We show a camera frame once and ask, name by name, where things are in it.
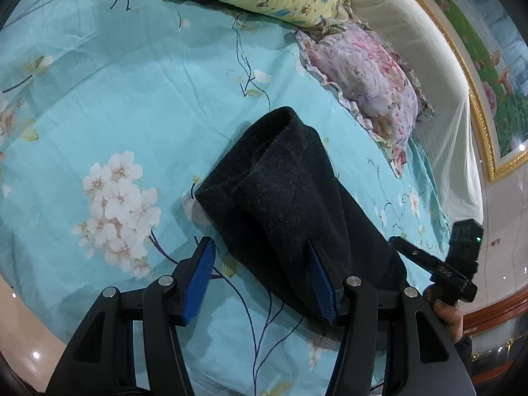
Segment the white flower print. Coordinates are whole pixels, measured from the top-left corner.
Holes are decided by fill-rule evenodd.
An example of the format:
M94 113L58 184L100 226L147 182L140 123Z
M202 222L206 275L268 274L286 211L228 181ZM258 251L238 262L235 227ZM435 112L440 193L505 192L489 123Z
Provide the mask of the white flower print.
M110 254L117 260L110 259L108 264L119 263L123 272L130 271L130 260L139 259L147 255L143 246L143 241L139 241L136 231L128 225L124 225L120 230L121 238L115 238L110 241Z
M93 164L90 169L90 175L86 176L82 180L82 189L85 195L95 195L98 192L102 192L106 184L112 178L112 172L110 167L105 165L101 168L101 165L97 162Z
M409 201L411 203L411 212L413 215L420 218L420 209L418 208L420 204L420 198L416 195L413 188L411 188L409 191Z
M184 193L181 195L181 205L183 206L185 215L191 222L204 226L211 224L200 203L190 194Z
M263 71L260 71L260 70L254 70L252 75L255 78L255 80L258 81L259 83L269 83L272 78L271 75Z
M152 226L159 223L162 211L159 207L152 207L158 200L158 192L154 188L141 192L141 207L130 213L129 225L137 232L139 239L143 240L149 233Z
M11 192L11 187L7 186L5 183L2 185L2 195L4 195L4 198L7 198L7 195L9 195L9 192Z
M304 76L307 71L306 69L304 68L304 66L300 63L299 60L296 60L295 61L295 70L297 71L298 74L300 74L301 76Z
M98 246L102 246L107 241L117 238L117 229L114 223L109 222L104 216L104 210L99 203L90 206L91 218L86 222L86 229L96 241Z
M138 278L145 278L150 275L150 266L147 263L146 256L134 259L134 276Z
M357 197L357 192L354 192L354 195L352 195L352 198L354 198L354 201L356 201L356 203L361 207L360 200Z
M94 164L83 180L90 218L74 226L72 234L81 235L79 245L85 247L88 259L101 252L110 266L118 264L123 272L147 278L151 268L143 243L150 228L159 223L161 210L152 206L156 189L141 192L133 183L142 173L132 152L114 154L104 167Z
M131 211L138 211L141 208L139 188L129 179L121 178L117 182L109 181L102 195L107 201L106 218L117 218L123 225L128 223Z
M126 151L123 154L114 154L109 160L108 165L112 170L112 180L118 181L121 178L136 180L143 175L143 167L134 164L134 154Z
M385 214L385 210L382 210L379 213L379 216L381 217L381 223L383 223L383 227L387 226L387 215Z

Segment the human hand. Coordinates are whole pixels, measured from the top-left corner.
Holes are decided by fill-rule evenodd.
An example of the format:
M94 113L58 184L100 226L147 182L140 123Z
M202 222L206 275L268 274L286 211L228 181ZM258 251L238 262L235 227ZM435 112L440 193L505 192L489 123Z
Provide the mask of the human hand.
M423 293L423 298L430 303L431 293L434 291L435 286L428 287ZM436 299L433 303L432 310L435 314L445 322L445 331L451 338L454 344L459 342L464 335L464 315L456 307L447 305L440 299Z

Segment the bed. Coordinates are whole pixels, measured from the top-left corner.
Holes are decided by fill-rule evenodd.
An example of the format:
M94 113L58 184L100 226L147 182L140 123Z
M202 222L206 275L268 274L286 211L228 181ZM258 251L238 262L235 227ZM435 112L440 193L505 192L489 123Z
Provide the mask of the bed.
M458 130L449 135L453 150L466 147L466 155L451 165L474 162L467 149L467 84L450 80L459 67L445 40L437 31L415 29L431 34L435 46L412 53L405 35L383 31L371 16L375 7L365 1L353 0L354 10L423 72L437 113L453 112L458 103ZM383 4L417 12L406 18L409 25L423 21L413 0ZM409 141L403 177L394 177L380 148L300 63L296 29L203 1L20 2L0 31L0 98L6 103L0 117L0 273L60 340L67 343L102 289L132 290L170 274L173 264L165 255L186 258L195 238L208 235L219 247L216 267L225 278L210 282L197 319L178 329L196 394L324 394L339 336L323 334L237 263L193 195L241 133L283 105L318 131L339 180L380 232L403 235L445 257L445 210L458 217L453 203L473 191L438 177L444 159L435 147L442 147L427 124L416 133L419 141ZM421 52L427 64L443 67L434 78L420 64ZM439 94L438 81L445 85ZM431 123L438 124L433 131L446 124L442 117ZM83 183L107 162L133 174L156 209L154 239L127 261L100 254L85 236L96 216ZM451 191L458 196L441 202ZM429 275L404 261L408 282L423 291ZM135 333L139 344L141 329ZM138 385L148 386L140 350L137 356ZM380 352L373 384L383 379L383 369Z

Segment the wall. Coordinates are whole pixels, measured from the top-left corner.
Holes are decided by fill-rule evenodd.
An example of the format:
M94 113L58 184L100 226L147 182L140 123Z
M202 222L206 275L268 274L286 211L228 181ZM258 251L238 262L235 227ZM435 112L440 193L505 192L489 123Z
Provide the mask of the wall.
M475 141L474 150L478 153ZM478 287L477 296L471 304L461 304L464 313L493 304L528 284L526 165L495 183L489 183L480 155L477 162L480 162L484 202L484 239L478 272L473 280ZM492 246L495 240L500 242Z

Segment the blue gripper pad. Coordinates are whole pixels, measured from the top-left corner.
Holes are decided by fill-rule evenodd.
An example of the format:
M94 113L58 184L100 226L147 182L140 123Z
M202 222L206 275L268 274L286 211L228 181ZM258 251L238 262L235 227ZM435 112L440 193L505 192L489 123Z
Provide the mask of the blue gripper pad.
M215 265L215 258L216 245L213 240L209 239L185 289L184 308L181 313L185 325L188 325L192 318L198 314L209 283L209 276Z
M330 279L321 263L312 243L308 243L308 276L315 292L321 314L334 326L339 314L336 308L335 292Z

